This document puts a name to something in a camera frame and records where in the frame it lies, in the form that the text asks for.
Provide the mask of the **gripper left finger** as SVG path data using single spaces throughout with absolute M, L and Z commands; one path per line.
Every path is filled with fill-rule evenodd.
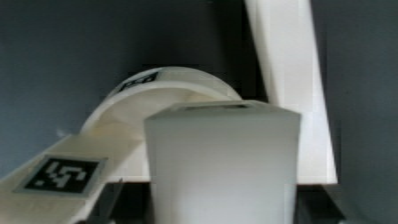
M 109 182 L 87 215 L 75 224 L 146 224 L 150 183 Z

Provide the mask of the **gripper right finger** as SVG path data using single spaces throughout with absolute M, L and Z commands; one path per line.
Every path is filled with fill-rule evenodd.
M 299 185 L 295 224 L 372 224 L 333 185 Z

